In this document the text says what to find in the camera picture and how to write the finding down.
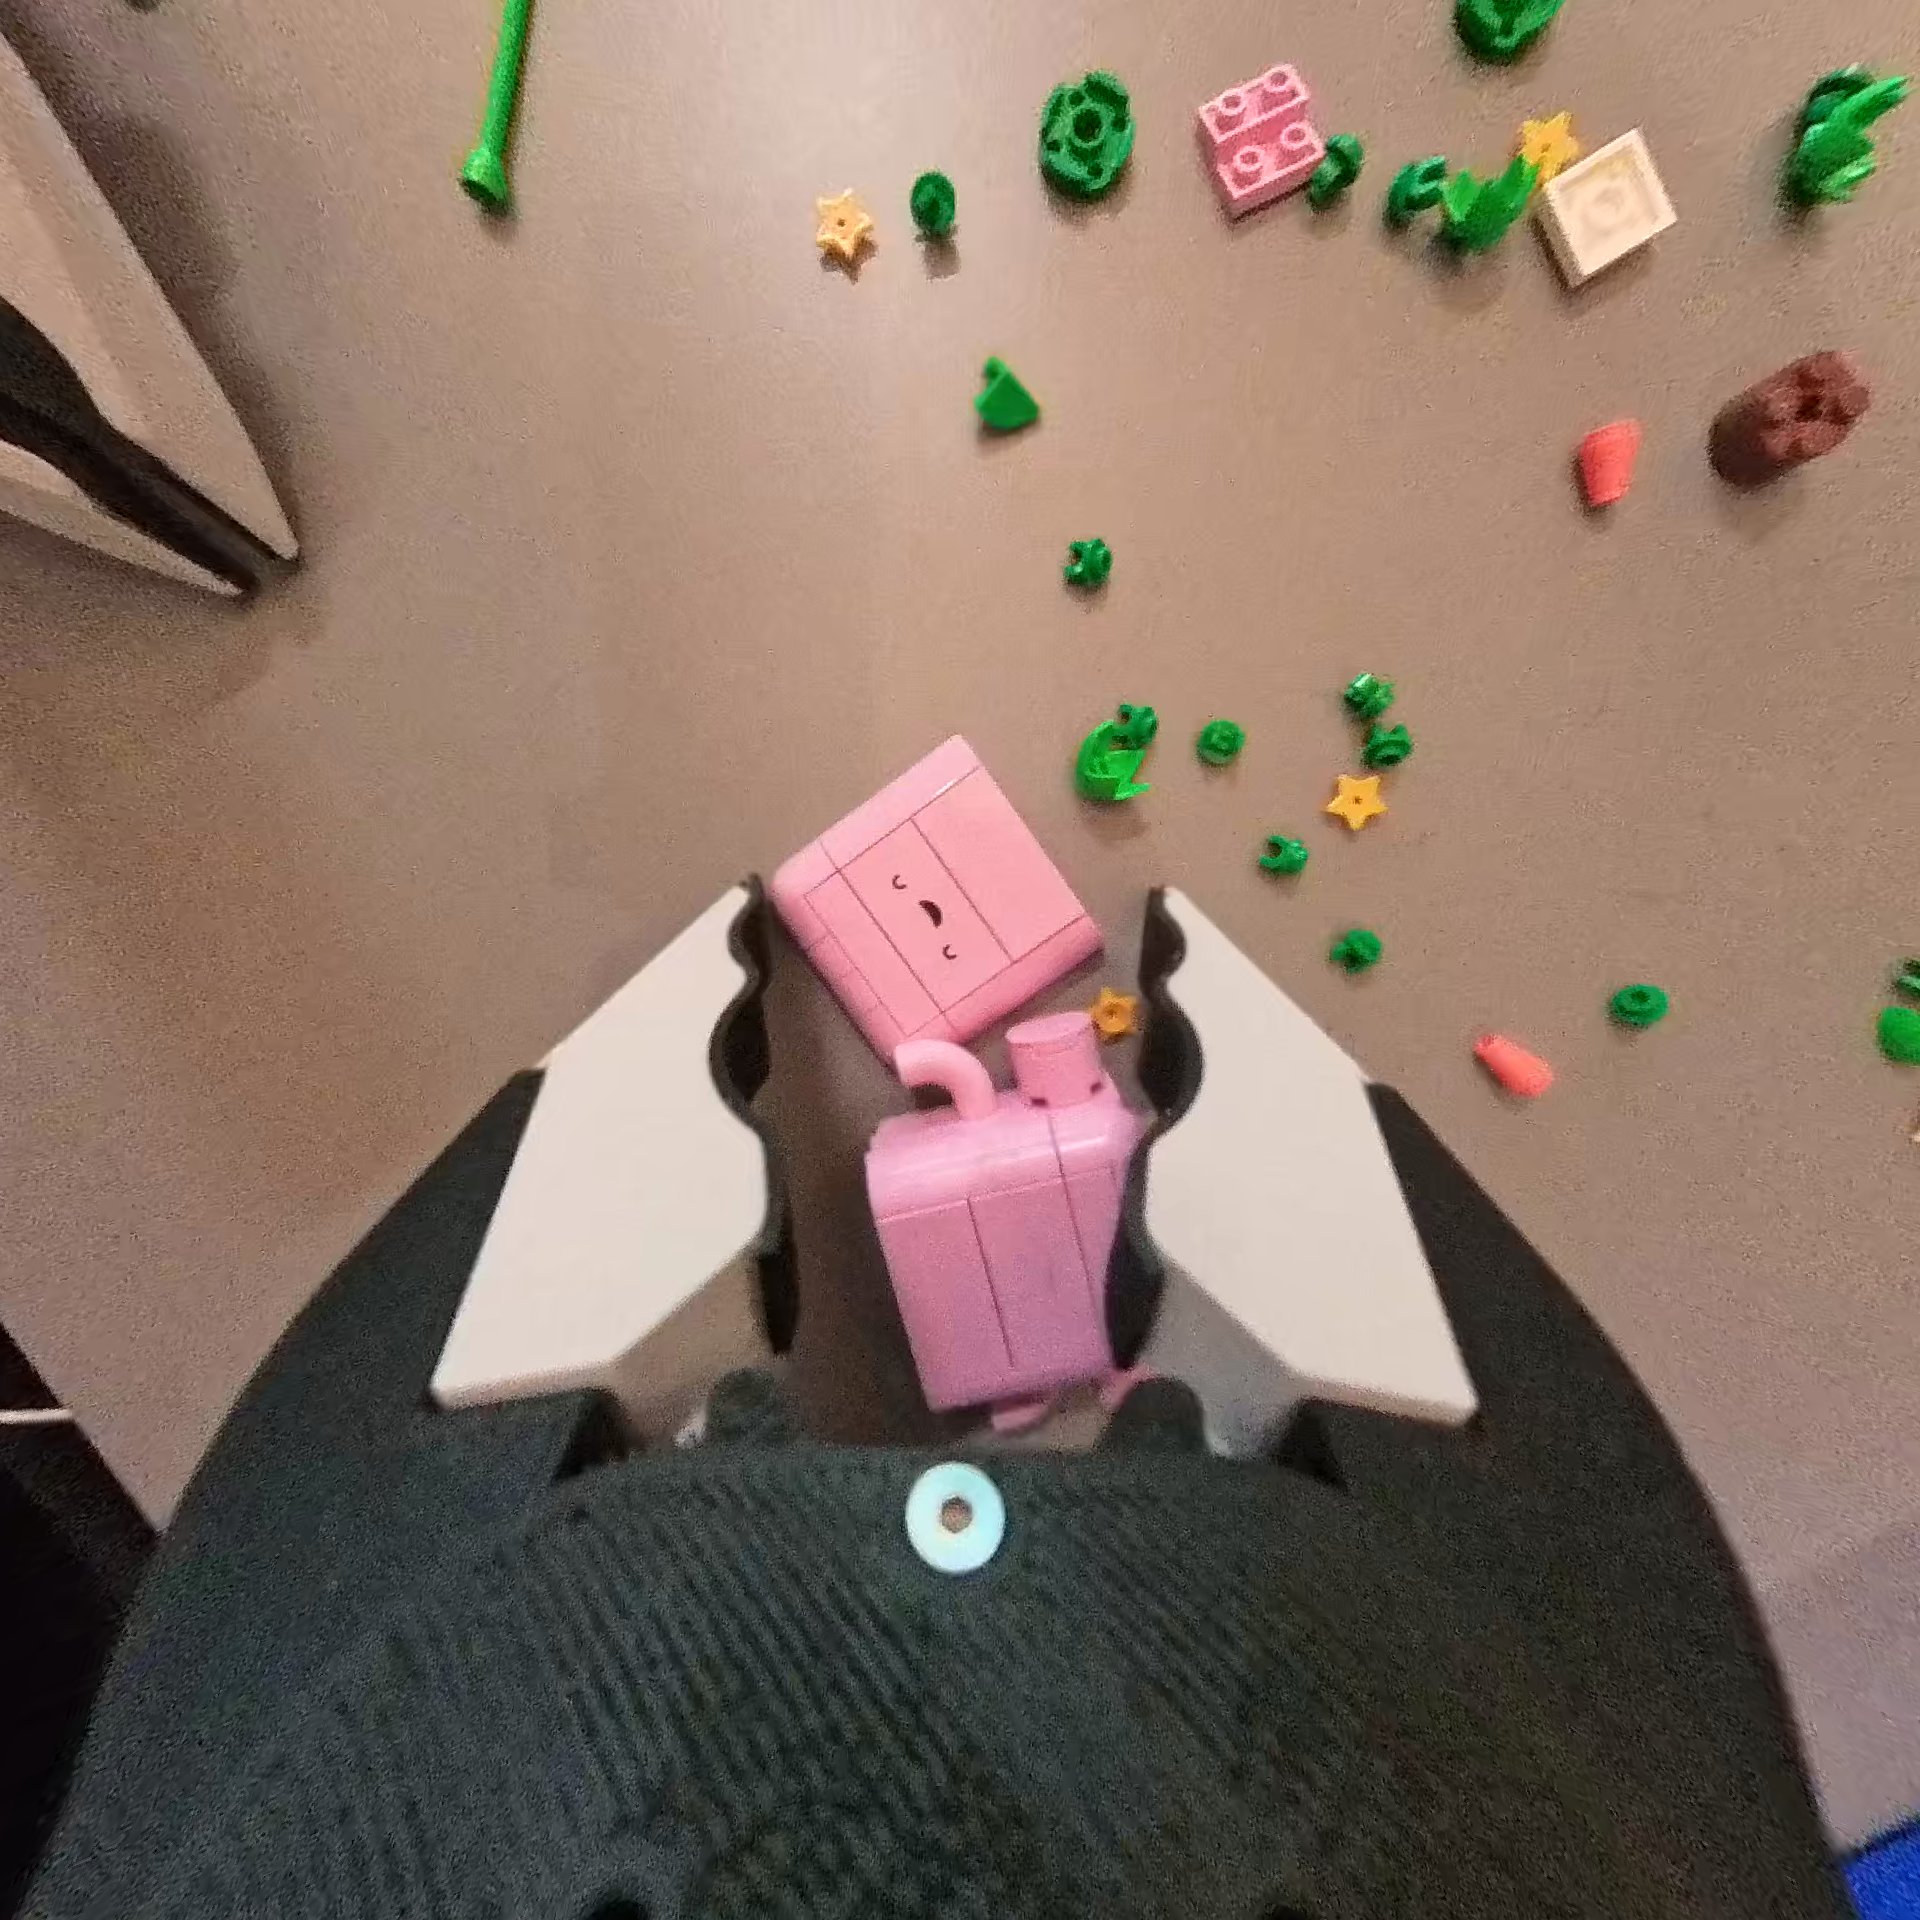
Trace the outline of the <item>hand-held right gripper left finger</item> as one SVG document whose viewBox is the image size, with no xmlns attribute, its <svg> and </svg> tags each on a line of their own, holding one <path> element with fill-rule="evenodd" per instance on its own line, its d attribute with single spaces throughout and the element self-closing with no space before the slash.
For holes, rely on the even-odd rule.
<svg viewBox="0 0 1920 1920">
<path fill-rule="evenodd" d="M 759 1113 L 771 960 L 766 889 L 735 880 L 543 1057 L 436 1403 L 698 1409 L 793 1352 L 791 1196 Z"/>
</svg>

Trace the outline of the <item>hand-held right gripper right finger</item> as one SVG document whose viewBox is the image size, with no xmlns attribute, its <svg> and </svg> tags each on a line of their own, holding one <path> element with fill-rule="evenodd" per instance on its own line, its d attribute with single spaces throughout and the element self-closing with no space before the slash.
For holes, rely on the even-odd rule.
<svg viewBox="0 0 1920 1920">
<path fill-rule="evenodd" d="M 1116 1358 L 1272 1457 L 1307 1403 L 1462 1431 L 1476 1381 L 1373 1079 L 1172 885 L 1141 929 L 1143 1135 L 1109 1266 Z"/>
</svg>

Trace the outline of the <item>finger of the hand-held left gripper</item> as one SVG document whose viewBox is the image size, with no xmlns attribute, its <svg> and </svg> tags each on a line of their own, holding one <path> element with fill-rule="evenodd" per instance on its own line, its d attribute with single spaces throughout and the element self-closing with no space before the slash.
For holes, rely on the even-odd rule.
<svg viewBox="0 0 1920 1920">
<path fill-rule="evenodd" d="M 216 380 L 11 43 L 3 47 L 3 374 L 90 385 L 105 374 Z M 299 557 L 300 541 L 278 498 L 278 567 Z"/>
<path fill-rule="evenodd" d="M 225 596 L 278 577 L 278 498 L 206 374 L 3 374 L 3 514 Z"/>
</svg>

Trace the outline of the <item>pink brick animal body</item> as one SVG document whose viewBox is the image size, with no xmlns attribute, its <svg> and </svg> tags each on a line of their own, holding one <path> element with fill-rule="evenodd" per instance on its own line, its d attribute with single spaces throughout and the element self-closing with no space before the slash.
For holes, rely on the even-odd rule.
<svg viewBox="0 0 1920 1920">
<path fill-rule="evenodd" d="M 1115 1409 L 1141 1381 L 1115 1355 L 1109 1266 L 1143 1119 L 1090 1013 L 1027 1019 L 1006 1048 L 1002 1091 L 956 1043 L 903 1043 L 900 1080 L 949 1103 L 884 1116 L 865 1154 L 925 1401 L 988 1409 L 999 1434 L 1042 1424 L 1081 1384 Z"/>
</svg>

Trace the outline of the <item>pink brick block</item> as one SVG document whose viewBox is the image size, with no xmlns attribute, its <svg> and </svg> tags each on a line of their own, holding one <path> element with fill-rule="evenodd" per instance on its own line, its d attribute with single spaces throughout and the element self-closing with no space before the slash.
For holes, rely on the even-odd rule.
<svg viewBox="0 0 1920 1920">
<path fill-rule="evenodd" d="M 959 735 L 793 851 L 767 896 L 857 1028 L 975 1043 L 1101 952 L 1101 926 Z"/>
</svg>

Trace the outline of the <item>pink smiley face tile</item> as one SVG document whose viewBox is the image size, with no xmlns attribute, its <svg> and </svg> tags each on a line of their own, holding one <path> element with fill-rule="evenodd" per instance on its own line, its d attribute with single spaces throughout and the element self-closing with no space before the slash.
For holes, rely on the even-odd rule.
<svg viewBox="0 0 1920 1920">
<path fill-rule="evenodd" d="M 806 908 L 904 1031 L 1010 985 L 1085 906 L 967 737 L 821 837 Z"/>
</svg>

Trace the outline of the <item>green flexible rod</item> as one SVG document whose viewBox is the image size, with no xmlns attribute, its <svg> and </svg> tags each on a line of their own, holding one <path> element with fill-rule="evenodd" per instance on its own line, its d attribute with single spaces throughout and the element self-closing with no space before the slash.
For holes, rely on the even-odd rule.
<svg viewBox="0 0 1920 1920">
<path fill-rule="evenodd" d="M 483 108 L 478 116 L 474 145 L 461 159 L 461 191 L 488 215 L 506 215 L 512 200 L 509 151 L 515 137 L 515 110 L 532 12 L 532 4 L 500 4 Z"/>
</svg>

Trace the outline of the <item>scattered small green clips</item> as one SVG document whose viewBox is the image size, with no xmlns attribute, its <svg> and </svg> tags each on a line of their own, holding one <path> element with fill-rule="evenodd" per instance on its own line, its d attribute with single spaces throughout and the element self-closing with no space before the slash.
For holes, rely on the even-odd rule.
<svg viewBox="0 0 1920 1920">
<path fill-rule="evenodd" d="M 1324 162 L 1311 177 L 1311 203 L 1325 205 L 1338 191 L 1346 191 L 1361 170 L 1361 140 L 1338 134 L 1325 145 Z M 1408 227 L 1419 215 L 1437 209 L 1437 191 L 1448 180 L 1449 166 L 1448 158 L 1423 158 L 1402 166 L 1386 191 L 1386 221 L 1392 227 Z M 953 191 L 945 177 L 925 177 L 914 183 L 913 209 L 921 221 L 921 211 L 951 211 Z M 1067 547 L 1067 583 L 1104 583 L 1110 572 L 1110 553 L 1101 540 L 1070 541 Z M 1392 772 L 1405 765 L 1410 753 L 1410 735 L 1405 725 L 1381 725 L 1381 715 L 1395 703 L 1395 690 L 1377 671 L 1355 677 L 1353 687 L 1343 690 L 1343 705 L 1365 723 L 1361 735 L 1361 765 L 1373 775 Z M 1246 748 L 1246 728 L 1230 719 L 1208 719 L 1195 735 L 1195 753 L 1208 767 L 1230 765 Z M 1311 862 L 1304 841 L 1288 837 L 1272 837 L 1261 865 L 1278 875 L 1296 875 Z M 1343 933 L 1334 946 L 1334 960 L 1353 974 L 1375 965 L 1381 957 L 1381 943 L 1373 929 L 1355 929 L 1353 938 Z M 1918 963 L 1893 977 L 1893 989 L 1905 997 L 1900 1002 L 1888 1006 L 1877 1017 L 1877 1045 L 1897 1063 L 1918 1063 Z M 1624 1028 L 1648 1028 L 1670 1017 L 1665 989 L 1652 983 L 1630 983 L 1609 997 L 1608 1013 Z"/>
</svg>

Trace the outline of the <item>green spiky leaf piece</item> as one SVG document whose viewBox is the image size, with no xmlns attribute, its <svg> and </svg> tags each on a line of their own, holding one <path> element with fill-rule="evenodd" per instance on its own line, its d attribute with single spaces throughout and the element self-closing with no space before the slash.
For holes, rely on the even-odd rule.
<svg viewBox="0 0 1920 1920">
<path fill-rule="evenodd" d="M 1784 203 L 1792 209 L 1842 205 L 1877 173 L 1876 123 L 1912 94 L 1905 76 L 1865 66 L 1826 73 L 1802 99 L 1790 153 L 1784 158 Z"/>
<path fill-rule="evenodd" d="M 1469 166 L 1448 173 L 1437 191 L 1437 239 L 1457 255 L 1487 255 L 1503 246 L 1527 215 L 1542 183 L 1542 162 L 1512 158 L 1497 177 Z"/>
<path fill-rule="evenodd" d="M 1149 793 L 1143 760 L 1159 735 L 1152 705 L 1119 703 L 1074 750 L 1074 790 L 1087 804 L 1131 804 Z"/>
</svg>

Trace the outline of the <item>brown round brick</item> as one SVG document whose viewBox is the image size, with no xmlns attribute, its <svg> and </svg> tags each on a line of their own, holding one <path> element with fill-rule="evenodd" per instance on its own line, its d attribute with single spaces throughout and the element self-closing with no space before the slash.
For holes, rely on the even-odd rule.
<svg viewBox="0 0 1920 1920">
<path fill-rule="evenodd" d="M 1852 351 L 1800 356 L 1720 406 L 1707 459 L 1730 488 L 1764 488 L 1844 443 L 1869 406 L 1870 385 Z"/>
</svg>

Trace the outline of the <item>white square tile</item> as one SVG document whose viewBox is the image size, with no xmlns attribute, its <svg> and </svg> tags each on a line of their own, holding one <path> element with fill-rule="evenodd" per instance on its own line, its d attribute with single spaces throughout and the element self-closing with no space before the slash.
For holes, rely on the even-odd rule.
<svg viewBox="0 0 1920 1920">
<path fill-rule="evenodd" d="M 1549 180 L 1535 203 L 1549 251 L 1572 291 L 1675 225 L 1675 205 L 1643 131 L 1624 131 Z"/>
</svg>

